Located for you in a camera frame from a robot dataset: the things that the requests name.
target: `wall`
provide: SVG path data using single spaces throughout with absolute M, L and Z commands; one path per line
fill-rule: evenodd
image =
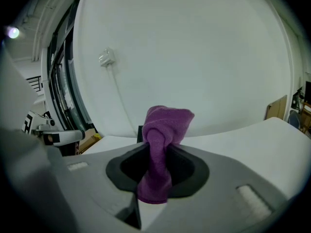
M 106 47 L 112 70 L 98 62 Z M 135 136 L 159 104 L 195 113 L 187 136 L 225 132 L 290 93 L 284 32 L 265 0 L 81 0 L 73 51 L 102 134 Z
M 34 104 L 37 104 L 37 103 L 41 103 L 41 102 L 44 102 L 45 101 L 45 95 L 44 95 L 44 93 L 43 94 L 38 94 L 38 97 L 37 97 L 37 99 L 36 99 L 36 101 L 35 101 L 35 103 Z
M 302 57 L 297 35 L 293 32 L 290 26 L 283 20 L 283 24 L 290 42 L 291 53 L 293 57 L 293 94 L 303 85 L 303 66 Z
M 0 50 L 0 91 L 0 127 L 21 130 L 37 94 L 14 67 L 4 44 Z
M 32 62 L 30 59 L 23 61 L 15 61 L 14 65 L 25 79 L 41 76 L 40 61 Z
M 46 112 L 44 102 L 39 102 L 39 103 L 33 104 L 33 106 L 31 107 L 30 110 L 38 113 L 39 115 L 43 115 Z

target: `cardboard box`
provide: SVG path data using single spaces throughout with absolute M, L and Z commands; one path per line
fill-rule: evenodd
M 302 133 L 308 132 L 311 126 L 311 106 L 304 103 L 300 114 L 300 130 Z
M 85 138 L 79 142 L 79 154 L 84 153 L 101 139 L 99 134 L 96 133 L 95 129 L 89 129 L 85 131 L 85 134 Z
M 284 119 L 285 109 L 286 109 L 287 95 L 278 99 L 277 101 L 270 103 L 267 107 L 266 118 L 278 117 Z

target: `purple towel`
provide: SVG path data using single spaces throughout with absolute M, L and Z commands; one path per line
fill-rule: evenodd
M 142 135 L 144 142 L 150 144 L 150 162 L 138 184 L 139 200 L 149 204 L 167 202 L 172 180 L 166 168 L 166 147 L 181 142 L 193 117 L 186 109 L 154 106 L 148 110 Z

